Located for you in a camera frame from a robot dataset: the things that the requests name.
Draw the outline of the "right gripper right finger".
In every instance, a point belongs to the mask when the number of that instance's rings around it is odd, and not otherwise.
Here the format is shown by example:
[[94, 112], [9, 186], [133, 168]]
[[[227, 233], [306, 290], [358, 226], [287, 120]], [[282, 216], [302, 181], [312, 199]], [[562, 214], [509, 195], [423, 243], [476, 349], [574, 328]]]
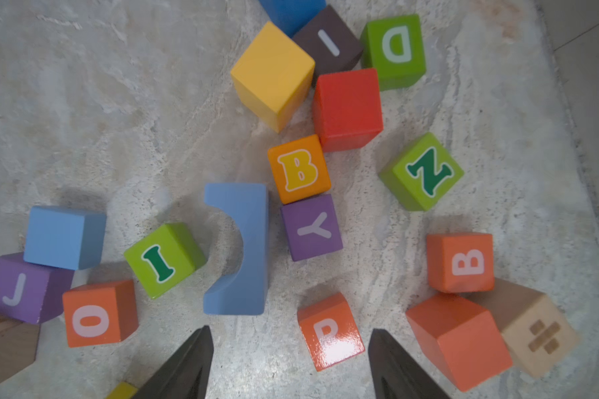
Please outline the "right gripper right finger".
[[387, 330], [372, 331], [368, 357], [376, 398], [449, 399]]

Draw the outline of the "red R block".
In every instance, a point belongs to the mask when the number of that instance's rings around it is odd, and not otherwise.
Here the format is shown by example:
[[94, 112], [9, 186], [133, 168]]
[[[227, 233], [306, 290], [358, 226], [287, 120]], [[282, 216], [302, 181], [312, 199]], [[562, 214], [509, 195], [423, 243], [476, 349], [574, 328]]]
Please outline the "red R block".
[[349, 303], [341, 292], [299, 309], [297, 319], [317, 372], [365, 352]]

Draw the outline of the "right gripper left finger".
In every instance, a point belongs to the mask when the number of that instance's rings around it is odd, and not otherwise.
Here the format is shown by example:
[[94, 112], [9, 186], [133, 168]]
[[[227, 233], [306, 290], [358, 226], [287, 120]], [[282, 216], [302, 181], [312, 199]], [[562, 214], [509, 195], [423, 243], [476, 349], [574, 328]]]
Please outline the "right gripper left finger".
[[135, 393], [133, 398], [201, 398], [211, 371], [214, 345], [209, 326], [197, 329]]

